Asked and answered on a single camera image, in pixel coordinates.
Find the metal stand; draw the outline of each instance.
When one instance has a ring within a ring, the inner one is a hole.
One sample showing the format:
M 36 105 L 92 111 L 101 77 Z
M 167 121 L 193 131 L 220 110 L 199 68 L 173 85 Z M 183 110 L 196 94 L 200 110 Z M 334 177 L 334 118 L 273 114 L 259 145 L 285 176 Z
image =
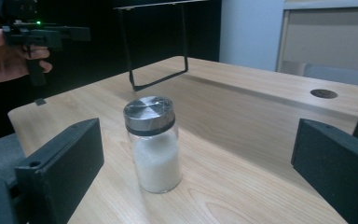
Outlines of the metal stand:
M 123 15 L 123 10 L 119 8 L 118 9 L 118 15 L 119 15 L 119 22 L 120 22 L 120 26 L 121 26 L 121 33 L 123 36 L 123 44 L 124 44 L 124 50 L 126 53 L 126 60 L 127 60 L 127 67 L 129 69 L 129 73 L 130 73 L 130 83 L 132 85 L 132 88 L 135 91 L 141 91 L 147 87 L 153 86 L 155 84 L 158 84 L 162 81 L 165 81 L 167 79 L 170 79 L 172 77 L 177 77 L 179 75 L 182 75 L 183 73 L 186 73 L 188 71 L 188 61 L 187 61 L 187 38 L 186 38 L 186 18 L 185 18 L 185 5 L 184 4 L 179 4 L 180 8 L 181 8 L 181 12 L 182 12 L 182 34 L 183 34 L 183 56 L 185 59 L 185 70 L 168 75 L 164 78 L 161 78 L 157 81 L 151 82 L 149 84 L 145 84 L 145 85 L 141 85 L 141 86 L 137 86 L 135 85 L 135 80 L 133 78 L 133 72 L 132 72 L 132 63 L 131 63 L 131 55 L 130 55 L 130 49 L 129 49 L 129 44 L 128 44 L 128 40 L 127 40 L 127 33 L 126 33 L 126 29 L 124 26 L 124 15 Z

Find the light wood tabletop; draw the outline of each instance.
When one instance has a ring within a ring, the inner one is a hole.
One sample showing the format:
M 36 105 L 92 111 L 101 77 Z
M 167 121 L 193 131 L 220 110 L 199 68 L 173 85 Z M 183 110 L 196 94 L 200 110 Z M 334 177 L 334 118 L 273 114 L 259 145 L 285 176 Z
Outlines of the light wood tabletop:
M 135 79 L 182 66 L 170 58 L 134 70 Z M 124 125 L 124 106 L 148 95 L 172 99 L 179 127 L 183 178 L 164 194 L 139 187 Z M 186 74 L 143 91 L 126 73 L 45 100 L 8 113 L 27 155 L 76 122 L 101 122 L 105 164 L 70 223 L 345 223 L 290 160 L 300 118 L 353 132 L 358 86 L 189 59 Z

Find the white shelf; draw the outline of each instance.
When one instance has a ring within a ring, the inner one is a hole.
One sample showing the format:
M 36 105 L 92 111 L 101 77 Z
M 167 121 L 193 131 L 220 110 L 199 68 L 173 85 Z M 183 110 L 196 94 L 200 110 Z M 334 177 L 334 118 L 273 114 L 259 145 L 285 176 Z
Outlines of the white shelf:
M 334 7 L 358 7 L 358 0 L 326 0 L 326 1 L 304 1 L 288 2 L 283 9 L 312 9 L 312 8 L 334 8 Z

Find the white granular substance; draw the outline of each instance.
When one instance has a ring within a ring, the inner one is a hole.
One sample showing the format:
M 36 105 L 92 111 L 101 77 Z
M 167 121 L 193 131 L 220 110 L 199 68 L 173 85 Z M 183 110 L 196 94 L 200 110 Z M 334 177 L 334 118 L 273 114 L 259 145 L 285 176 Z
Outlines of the white granular substance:
M 143 189 L 163 193 L 178 185 L 182 173 L 179 146 L 174 133 L 166 132 L 137 141 L 133 150 L 138 179 Z

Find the silver jar lid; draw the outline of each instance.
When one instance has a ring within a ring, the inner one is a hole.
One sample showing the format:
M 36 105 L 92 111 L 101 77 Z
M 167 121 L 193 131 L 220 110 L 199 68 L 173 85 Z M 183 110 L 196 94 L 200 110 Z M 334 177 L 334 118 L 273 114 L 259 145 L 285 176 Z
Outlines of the silver jar lid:
M 123 113 L 127 130 L 140 136 L 164 133 L 175 123 L 173 103 L 162 96 L 134 100 L 124 107 Z

